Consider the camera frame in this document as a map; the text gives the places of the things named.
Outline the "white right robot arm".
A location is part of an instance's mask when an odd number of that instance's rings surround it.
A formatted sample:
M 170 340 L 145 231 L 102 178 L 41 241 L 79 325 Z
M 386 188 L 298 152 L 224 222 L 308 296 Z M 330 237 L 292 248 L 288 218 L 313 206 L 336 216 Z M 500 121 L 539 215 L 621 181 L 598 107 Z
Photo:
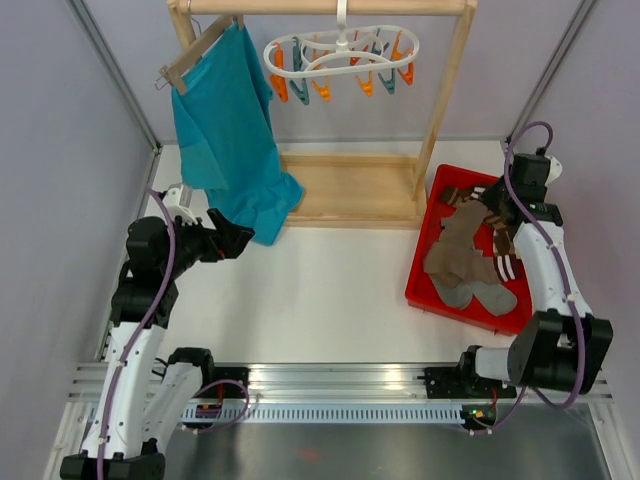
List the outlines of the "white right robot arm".
M 506 348 L 470 346 L 456 366 L 428 369 L 431 397 L 478 395 L 502 382 L 570 399 L 591 390 L 613 329 L 582 296 L 561 213 L 546 201 L 561 171 L 543 152 L 517 155 L 496 179 L 438 170 L 407 300 L 513 340 Z

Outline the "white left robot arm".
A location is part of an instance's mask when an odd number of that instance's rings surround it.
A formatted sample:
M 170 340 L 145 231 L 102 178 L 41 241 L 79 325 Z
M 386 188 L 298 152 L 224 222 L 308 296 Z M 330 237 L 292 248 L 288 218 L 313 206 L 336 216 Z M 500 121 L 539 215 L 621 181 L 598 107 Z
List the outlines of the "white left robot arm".
M 93 423 L 63 479 L 161 479 L 166 448 L 188 403 L 218 397 L 224 386 L 249 395 L 245 380 L 220 377 L 210 350 L 180 347 L 167 359 L 155 394 L 149 383 L 178 299 L 177 279 L 196 263 L 238 258 L 252 229 L 207 212 L 213 225 L 184 216 L 143 217 L 128 228 L 128 258 L 111 300 L 108 366 Z

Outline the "beige sock maroon striped cuff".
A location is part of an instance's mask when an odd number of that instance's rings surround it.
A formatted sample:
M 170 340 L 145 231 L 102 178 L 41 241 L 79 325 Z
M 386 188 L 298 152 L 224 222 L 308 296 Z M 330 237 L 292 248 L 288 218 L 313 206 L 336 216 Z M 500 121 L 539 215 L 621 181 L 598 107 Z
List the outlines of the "beige sock maroon striped cuff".
M 493 259 L 476 249 L 474 236 L 488 214 L 479 201 L 469 201 L 442 219 L 437 241 L 423 259 L 423 270 L 448 288 L 480 281 L 501 282 Z

